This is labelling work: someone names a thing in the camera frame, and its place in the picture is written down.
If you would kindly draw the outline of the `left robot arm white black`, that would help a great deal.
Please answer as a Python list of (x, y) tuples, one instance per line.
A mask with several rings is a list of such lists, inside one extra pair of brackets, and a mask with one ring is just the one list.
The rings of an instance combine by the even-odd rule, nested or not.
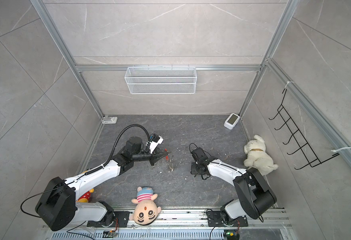
[(81, 203), (87, 192), (133, 167), (135, 162), (149, 161), (154, 165), (168, 155), (157, 146), (163, 138), (152, 134), (146, 144), (139, 137), (131, 137), (125, 146), (106, 163), (65, 180), (56, 177), (49, 181), (36, 204), (35, 211), (52, 231), (76, 222), (96, 222), (110, 226), (115, 218), (113, 208), (104, 201)]

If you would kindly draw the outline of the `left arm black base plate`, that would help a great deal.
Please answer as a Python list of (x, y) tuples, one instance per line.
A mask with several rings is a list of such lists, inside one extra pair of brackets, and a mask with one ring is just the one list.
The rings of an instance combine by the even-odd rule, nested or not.
[(129, 215), (129, 211), (117, 211), (114, 212), (113, 215), (107, 216), (105, 221), (88, 221), (86, 226), (95, 228), (126, 228), (129, 221)]

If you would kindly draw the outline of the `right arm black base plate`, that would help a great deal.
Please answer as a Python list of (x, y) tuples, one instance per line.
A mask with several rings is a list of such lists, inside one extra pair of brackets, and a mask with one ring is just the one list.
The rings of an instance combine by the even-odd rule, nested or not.
[(240, 216), (232, 219), (227, 214), (221, 211), (206, 210), (208, 226), (209, 227), (248, 227), (248, 220), (246, 216)]

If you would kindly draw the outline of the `metal keyring holder red handle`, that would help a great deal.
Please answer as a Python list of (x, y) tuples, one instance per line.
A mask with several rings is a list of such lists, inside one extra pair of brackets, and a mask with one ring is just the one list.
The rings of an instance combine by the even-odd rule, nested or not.
[(165, 159), (166, 159), (166, 162), (167, 162), (167, 167), (168, 167), (168, 172), (172, 172), (173, 169), (174, 169), (174, 165), (172, 163), (172, 160), (169, 156), (169, 151), (167, 149), (164, 149), (165, 153), (166, 153), (166, 156), (165, 156)]

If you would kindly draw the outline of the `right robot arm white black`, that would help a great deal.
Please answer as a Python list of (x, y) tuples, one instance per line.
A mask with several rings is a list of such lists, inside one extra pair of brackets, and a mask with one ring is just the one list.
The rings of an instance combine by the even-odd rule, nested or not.
[(220, 208), (218, 225), (231, 225), (240, 217), (264, 221), (263, 213), (277, 202), (277, 197), (257, 169), (245, 170), (228, 165), (200, 147), (190, 153), (194, 159), (191, 174), (199, 175), (203, 180), (217, 177), (236, 190), (237, 198)]

